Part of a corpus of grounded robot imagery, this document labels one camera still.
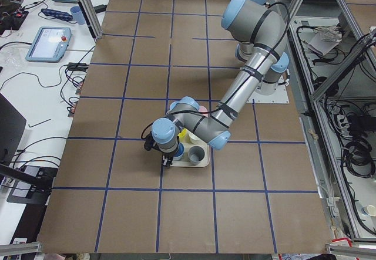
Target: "yellow cup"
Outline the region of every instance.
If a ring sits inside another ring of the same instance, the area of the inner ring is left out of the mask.
[[[183,129],[177,136],[179,137],[180,140],[182,140],[185,136],[187,135],[187,129]]]

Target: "cup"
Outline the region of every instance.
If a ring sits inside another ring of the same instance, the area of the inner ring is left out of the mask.
[[[183,129],[183,131],[181,131],[177,136],[179,137],[180,141],[182,141],[185,136],[187,135],[187,129]]]
[[[371,217],[376,217],[376,207],[368,205],[362,208],[362,213]]]
[[[172,160],[180,160],[180,159],[182,159],[183,154],[184,154],[184,145],[182,143],[179,143],[179,145],[177,147],[177,153],[174,155],[174,157],[172,158]]]
[[[204,106],[200,106],[199,112],[207,112],[207,108]]]
[[[205,157],[205,151],[200,146],[193,146],[188,151],[189,161],[193,165],[198,165],[201,161],[203,161],[204,157]]]
[[[192,144],[201,143],[201,139],[199,137],[197,137],[195,134],[193,134],[192,132],[188,131],[188,136],[189,136],[189,140]]]
[[[70,13],[73,16],[73,20],[78,24],[85,24],[85,18],[83,17],[81,8],[79,6],[73,6],[70,8]]]

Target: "white desk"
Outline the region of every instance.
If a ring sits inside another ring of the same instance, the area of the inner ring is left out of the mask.
[[[22,6],[32,4],[37,1],[43,0],[24,0]],[[109,0],[92,0],[93,6],[101,5],[101,4],[108,4]],[[57,3],[51,0],[47,0],[45,2],[50,9],[55,9],[57,11],[62,12],[70,12],[70,8],[75,6],[76,4],[70,3]],[[13,41],[21,41],[21,42],[29,42],[31,43],[34,40],[36,33],[38,32],[41,26],[64,26],[69,27],[72,30],[72,39],[69,43],[68,50],[89,50],[92,46],[95,45],[93,38],[89,32],[88,27],[86,24],[79,25],[79,24],[70,24],[69,22],[61,21],[59,19],[52,19],[47,20],[43,19],[38,16],[38,13],[42,8],[46,8],[46,5],[41,4],[35,8],[29,9],[29,15],[25,19],[25,22],[22,24],[20,30],[13,31],[13,33],[6,38],[0,38],[0,45],[13,42]],[[104,19],[105,13],[97,14],[98,20],[100,24],[102,24]],[[7,36],[10,31],[5,31],[3,36]]]
[[[28,63],[24,60],[24,56],[28,50],[26,48],[12,47],[1,50],[0,58],[8,54],[10,50],[13,51],[14,55],[18,55],[21,65],[16,67],[5,65],[0,74],[0,85],[4,80],[19,72],[36,74],[43,85],[54,85],[55,83],[59,83],[59,67],[68,62],[78,62],[85,54],[85,52],[70,51],[66,52],[59,63]],[[92,53],[89,53],[83,59],[83,62],[89,63],[91,57]],[[27,120],[26,130],[19,148],[48,137],[68,136],[72,119],[67,117],[67,105],[66,103],[62,103],[60,98],[60,90],[66,80],[63,69],[61,72],[63,81],[57,87],[42,88],[34,76],[19,75],[10,80],[0,91]],[[68,84],[64,88],[66,98],[74,96],[76,91],[73,85]],[[50,119],[50,121],[33,128],[28,127],[28,124],[32,126],[47,119]],[[62,139],[43,141],[30,147],[26,153],[20,156],[19,160],[29,160],[37,156],[62,157],[64,146],[65,140]],[[38,165],[51,167],[49,163],[39,162]],[[24,204],[12,204],[6,201],[9,192],[10,189],[0,191],[0,220],[2,228],[0,245],[9,244],[25,209]]]
[[[24,0],[23,6],[42,0]],[[94,6],[104,4],[109,0],[92,0]],[[69,12],[69,9],[75,4],[56,3],[47,0],[49,8],[59,11]],[[0,63],[4,67],[0,73],[0,86],[11,76],[19,72],[29,72],[39,76],[45,86],[54,85],[59,82],[59,67],[68,64],[68,62],[78,62],[82,56],[95,43],[90,35],[86,25],[69,24],[58,19],[46,20],[38,16],[38,12],[45,8],[45,5],[37,6],[28,10],[29,15],[21,30],[14,31],[7,38],[0,38],[0,45],[12,42],[32,42],[41,26],[65,26],[72,30],[73,38],[70,41],[65,56],[58,63],[31,63],[25,60],[28,45],[15,45],[2,49],[0,51]],[[102,24],[105,13],[98,14],[99,22]],[[90,63],[92,53],[89,53],[83,62]],[[25,147],[34,141],[47,137],[67,137],[72,124],[72,119],[68,118],[67,104],[61,102],[60,90],[66,77],[62,69],[62,83],[53,88],[42,88],[38,84],[36,77],[31,75],[20,75],[10,80],[0,91],[15,108],[26,118],[26,130],[23,134],[19,148]],[[76,89],[68,83],[64,88],[65,98],[74,96]],[[28,124],[33,126],[50,119],[50,121],[29,128]],[[52,139],[40,142],[32,146],[26,153],[20,156],[20,161],[29,160],[37,156],[57,156],[61,157],[65,146],[65,140]],[[39,166],[48,166],[48,163],[38,163]],[[0,245],[9,244],[16,230],[21,215],[25,209],[25,204],[12,204],[6,201],[9,189],[0,190]]]

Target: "gray cup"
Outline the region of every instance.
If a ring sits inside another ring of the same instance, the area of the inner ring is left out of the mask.
[[[188,158],[193,165],[198,165],[205,157],[205,151],[200,146],[193,146],[188,151]]]
[[[78,24],[85,24],[85,18],[83,17],[81,8],[79,6],[73,6],[70,8],[70,13],[73,16],[73,20]]]

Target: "blue cup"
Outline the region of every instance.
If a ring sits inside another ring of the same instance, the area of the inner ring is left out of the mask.
[[[173,160],[180,160],[183,158],[184,155],[184,145],[179,143],[177,147],[177,153],[174,155]]]
[[[85,24],[85,19],[79,6],[71,7],[70,13],[73,16],[73,20],[76,21],[78,24]]]

